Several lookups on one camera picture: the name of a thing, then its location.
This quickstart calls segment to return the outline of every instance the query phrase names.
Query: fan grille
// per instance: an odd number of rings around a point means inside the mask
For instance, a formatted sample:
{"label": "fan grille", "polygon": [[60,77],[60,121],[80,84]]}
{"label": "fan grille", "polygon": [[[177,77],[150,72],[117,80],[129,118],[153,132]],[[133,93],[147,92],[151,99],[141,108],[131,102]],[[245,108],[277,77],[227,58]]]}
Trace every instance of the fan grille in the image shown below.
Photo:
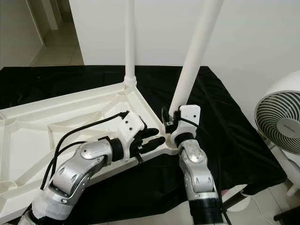
{"label": "fan grille", "polygon": [[260,131],[280,148],[300,155],[300,138],[290,138],[278,130],[281,119],[300,122],[300,94],[283,92],[264,98],[256,110],[256,123]]}

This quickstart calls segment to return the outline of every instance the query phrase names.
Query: white plastic tray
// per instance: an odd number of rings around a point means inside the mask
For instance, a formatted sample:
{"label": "white plastic tray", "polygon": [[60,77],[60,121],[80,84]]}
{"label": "white plastic tray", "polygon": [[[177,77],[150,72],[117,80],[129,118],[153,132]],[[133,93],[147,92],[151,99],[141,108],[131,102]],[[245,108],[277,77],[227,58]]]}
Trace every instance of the white plastic tray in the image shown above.
{"label": "white plastic tray", "polygon": [[[68,131],[126,110],[139,114],[149,128],[164,126],[136,87],[123,83],[46,99],[0,110],[0,224],[20,216],[37,194],[45,169],[59,139]],[[121,118],[71,135],[62,145],[106,136],[116,131]],[[77,146],[63,153],[58,165],[73,155]],[[167,141],[144,160],[177,154]],[[137,164],[132,158],[118,161],[95,174],[91,184]]]}

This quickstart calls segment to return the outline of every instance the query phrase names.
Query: doorway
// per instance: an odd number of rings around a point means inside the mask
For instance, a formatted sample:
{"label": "doorway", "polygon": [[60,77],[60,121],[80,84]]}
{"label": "doorway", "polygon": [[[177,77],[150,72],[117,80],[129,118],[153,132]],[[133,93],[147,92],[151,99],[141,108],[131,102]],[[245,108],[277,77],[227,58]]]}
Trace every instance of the doorway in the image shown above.
{"label": "doorway", "polygon": [[83,65],[74,20],[68,0],[28,0],[44,40],[30,66]]}

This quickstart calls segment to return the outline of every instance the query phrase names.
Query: tiled floor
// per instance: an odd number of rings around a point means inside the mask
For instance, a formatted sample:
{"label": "tiled floor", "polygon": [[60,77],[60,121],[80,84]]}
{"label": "tiled floor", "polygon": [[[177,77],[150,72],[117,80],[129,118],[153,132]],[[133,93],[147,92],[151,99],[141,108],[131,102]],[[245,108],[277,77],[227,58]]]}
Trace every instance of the tiled floor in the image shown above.
{"label": "tiled floor", "polygon": [[33,67],[83,65],[76,30],[71,22],[64,22],[59,30],[51,30],[45,37],[45,47],[31,63]]}
{"label": "tiled floor", "polygon": [[[268,188],[251,197],[246,209],[228,212],[233,225],[280,225],[273,217],[300,205],[300,192],[292,198],[286,196],[290,182]],[[161,215],[109,222],[101,225],[192,225],[187,202]]]}

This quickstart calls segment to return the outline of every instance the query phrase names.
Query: electric fan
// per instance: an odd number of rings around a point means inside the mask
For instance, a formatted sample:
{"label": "electric fan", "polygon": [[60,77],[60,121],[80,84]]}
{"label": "electric fan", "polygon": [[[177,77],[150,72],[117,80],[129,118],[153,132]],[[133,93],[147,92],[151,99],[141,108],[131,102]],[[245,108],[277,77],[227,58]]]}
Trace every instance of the electric fan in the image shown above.
{"label": "electric fan", "polygon": [[287,192],[291,196],[300,188],[300,70],[267,91],[256,106],[255,121],[261,134],[279,147],[272,152],[293,182]]}

